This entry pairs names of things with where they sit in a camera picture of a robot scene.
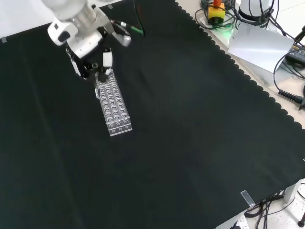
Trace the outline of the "black robot hand white plates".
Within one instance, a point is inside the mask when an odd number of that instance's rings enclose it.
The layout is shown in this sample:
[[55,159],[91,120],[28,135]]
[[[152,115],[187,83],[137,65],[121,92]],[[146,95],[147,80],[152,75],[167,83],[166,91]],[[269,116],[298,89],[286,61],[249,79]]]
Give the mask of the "black robot hand white plates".
[[95,31],[85,37],[75,37],[66,45],[66,53],[72,63],[75,74],[83,79],[94,79],[104,83],[112,69],[112,51],[103,45],[105,32]]

